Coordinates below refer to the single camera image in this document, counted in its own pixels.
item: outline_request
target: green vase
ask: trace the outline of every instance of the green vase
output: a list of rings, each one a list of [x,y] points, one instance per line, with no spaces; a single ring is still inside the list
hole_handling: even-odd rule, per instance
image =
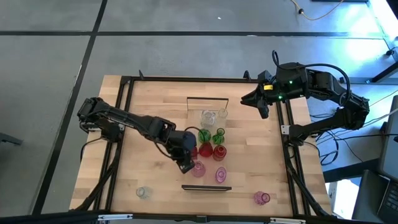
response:
[[[223,144],[225,142],[225,130],[223,128],[217,129],[217,134],[213,136],[213,143],[216,145]]]
[[[207,129],[201,129],[200,132],[198,133],[198,137],[201,143],[209,142],[211,139],[211,133]]]

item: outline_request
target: clear glass cup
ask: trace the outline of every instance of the clear glass cup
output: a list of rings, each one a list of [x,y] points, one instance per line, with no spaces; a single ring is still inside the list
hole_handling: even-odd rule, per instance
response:
[[[217,112],[217,127],[225,127],[226,117],[228,116],[228,111],[225,108],[221,108]]]
[[[200,125],[205,129],[211,129],[216,121],[216,113],[209,110],[201,112]]]
[[[152,189],[150,187],[139,187],[136,190],[136,195],[141,199],[148,199],[152,195]]]

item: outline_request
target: table leg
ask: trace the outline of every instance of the table leg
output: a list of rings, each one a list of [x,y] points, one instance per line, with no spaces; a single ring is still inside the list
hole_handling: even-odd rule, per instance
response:
[[[8,134],[0,133],[0,142],[9,142],[20,146],[23,140],[9,136]]]

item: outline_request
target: white cable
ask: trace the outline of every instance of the white cable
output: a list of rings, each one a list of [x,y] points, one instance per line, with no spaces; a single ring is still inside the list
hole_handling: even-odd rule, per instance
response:
[[[387,117],[387,116],[392,115],[393,113],[395,113],[395,112],[397,112],[397,111],[398,111],[398,108],[395,109],[395,110],[393,110],[393,111],[391,111],[391,112],[388,113],[388,114],[385,114],[385,115],[381,116],[380,118],[378,118],[378,119],[376,119],[376,120],[374,120],[374,121],[372,121],[372,122],[370,122],[370,123],[369,123],[369,122],[368,122],[368,123],[365,123],[365,125],[364,125],[362,128],[365,128],[366,126],[369,126],[369,125],[371,125],[371,124],[374,124],[374,123],[380,121],[381,119],[383,119],[383,118],[385,118],[385,117]],[[336,137],[341,136],[341,135],[343,135],[343,134],[348,134],[348,133],[350,133],[350,132],[352,132],[352,131],[356,131],[356,130],[349,130],[349,131],[343,132],[343,133],[341,133],[341,134],[337,134]],[[329,140],[331,140],[331,139],[333,139],[333,138],[328,138],[328,139],[326,139],[326,140],[323,140],[322,142],[317,143],[317,145],[319,146],[320,144],[324,143],[325,141],[329,141]]]
[[[385,97],[381,98],[380,100],[377,100],[376,102],[372,103],[369,107],[371,107],[371,106],[375,105],[376,103],[378,103],[378,102],[380,102],[380,101],[386,99],[387,97],[393,95],[393,94],[396,93],[396,92],[398,92],[398,90],[392,92],[392,93],[391,93],[390,95],[388,95],[388,96],[385,96]]]

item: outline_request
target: concrete floor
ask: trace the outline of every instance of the concrete floor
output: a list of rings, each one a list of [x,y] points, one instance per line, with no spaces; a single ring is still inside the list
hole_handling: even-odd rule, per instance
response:
[[[311,0],[298,3],[313,17],[335,5]],[[100,4],[100,0],[4,0],[0,2],[0,30],[92,30]],[[99,29],[352,32],[358,37],[379,32],[363,3],[343,3],[330,16],[310,22],[295,13],[289,0],[113,0]],[[21,147],[0,144],[0,216],[31,210],[87,41],[88,37],[0,37],[0,132],[25,140]],[[394,63],[383,55],[384,41],[372,38],[97,37],[43,211],[68,210],[80,148],[86,141],[74,114],[86,97],[98,94],[103,75],[137,75],[139,69],[144,75],[191,77],[240,78],[245,70],[255,75],[264,69],[274,73],[274,49],[281,62],[330,63],[350,77],[373,77]],[[371,101],[396,89],[353,87],[357,95]],[[387,113],[391,99],[372,107],[368,119]],[[311,114],[336,107],[330,102],[319,104],[308,100]],[[371,133],[380,125],[353,134]],[[378,138],[350,139],[349,144],[362,160],[377,157],[381,148]],[[328,152],[333,147],[330,141],[320,148]],[[337,161],[324,168],[357,162],[340,143]]]

